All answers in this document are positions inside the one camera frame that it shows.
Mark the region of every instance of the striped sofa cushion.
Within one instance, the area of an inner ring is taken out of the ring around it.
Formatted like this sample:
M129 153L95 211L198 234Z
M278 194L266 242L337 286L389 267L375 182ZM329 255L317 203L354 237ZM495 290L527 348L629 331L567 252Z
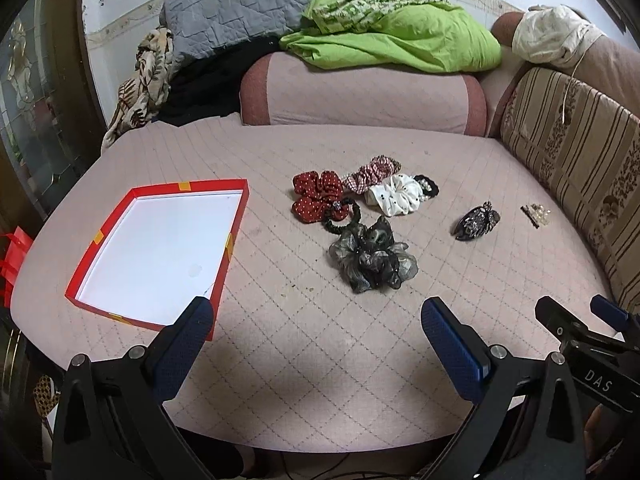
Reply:
M619 305L640 312L638 118L577 79L533 68L511 96L500 132L583 232Z

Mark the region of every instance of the white polka dot scrunchie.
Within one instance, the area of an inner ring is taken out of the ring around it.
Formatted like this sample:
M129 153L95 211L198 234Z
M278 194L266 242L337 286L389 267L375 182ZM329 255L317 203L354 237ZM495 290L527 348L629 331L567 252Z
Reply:
M406 215L416 211L426 199L422 187L412 177L398 173L369 187L367 205L377 205L385 216Z

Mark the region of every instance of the black cloth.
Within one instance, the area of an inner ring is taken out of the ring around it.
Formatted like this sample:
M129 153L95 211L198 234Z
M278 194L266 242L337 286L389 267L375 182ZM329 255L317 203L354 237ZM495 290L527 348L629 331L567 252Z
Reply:
M198 59L171 80L169 97L158 120L182 126L205 117L228 116L240 111L240 82L261 57L280 50L276 36L243 41Z

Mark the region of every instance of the patterned cloth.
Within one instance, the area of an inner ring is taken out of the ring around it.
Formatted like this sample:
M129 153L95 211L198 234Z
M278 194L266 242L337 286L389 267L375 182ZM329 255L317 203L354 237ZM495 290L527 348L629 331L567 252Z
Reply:
M305 16L316 22L323 34L367 32L395 10L426 3L427 0L313 0Z
M42 420L42 425L47 430L47 433L49 433L49 436L53 438L53 430L51 429L47 416L60 402L60 392L55 391L53 381L48 376L41 376L35 385L33 389L33 402L36 405L38 416Z
M136 71L118 87L118 107L102 139L104 153L125 132L153 119L169 95L174 36L165 27L149 32L138 45Z
M322 176L315 171L296 175L293 189L302 197L294 202L291 209L304 223L323 220L328 210L329 218L335 221L344 220L349 214L349 206L341 202L340 177L333 171L323 171Z
M511 96L501 134L588 240L619 306L640 312L638 118L577 79L534 68Z
M366 166L351 173L342 181L342 185L355 194L363 194L369 187L382 182L383 178L400 171L402 166L397 160L386 155L375 156Z

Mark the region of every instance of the black cable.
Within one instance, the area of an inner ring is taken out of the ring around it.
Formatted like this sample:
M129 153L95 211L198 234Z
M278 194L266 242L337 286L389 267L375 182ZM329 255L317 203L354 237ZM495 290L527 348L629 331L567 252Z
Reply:
M311 477L309 480L317 480L322 475L325 475L325 474L333 471L334 469L339 467L342 463L344 463L344 461L347 460L350 455L351 455L351 453L347 453L334 466L330 467L326 471L322 471L321 473L318 473L317 475ZM280 459L282 460L282 467L284 469L285 475L287 475L287 478L289 478L289 480L294 480L293 476L291 476L291 474L289 473L289 469L287 468L287 461L284 458L284 453L283 452L280 452ZM407 480L407 479L412 477L411 475L385 473L385 472L382 472L382 471L350 471L348 473L340 473L339 475L329 476L328 478L325 478L324 480L335 480L337 478L343 478L345 476L352 476L352 475L362 475L362 478L364 480L381 480L383 478L394 478L396 480Z
M349 471L348 473L341 473L339 475L334 475L334 476L329 476L328 478L325 478L324 480L335 480L337 478L342 478L344 476L351 476L351 475L374 475L374 476L367 476L364 477L366 478L366 480L378 480L381 478L395 478L397 480L407 480L409 478L412 477L412 475L401 475L401 474L395 474L395 473L385 473L382 471Z
M293 480L293 476L289 474L289 470L287 469L287 461L284 460L284 453L280 452L280 458L282 459L282 467L284 468L284 473L289 477L289 480Z
M316 480L317 478L321 477L322 475L326 475L327 473L330 473L331 471L333 471L334 469L336 469L337 467L340 467L340 465L349 458L349 456L351 455L351 453L347 453L345 456L343 456L340 460L338 460L338 463L336 465L334 465L333 467L330 467L329 469L327 469L326 471L322 471L321 473L318 473L316 476L312 476L309 480Z

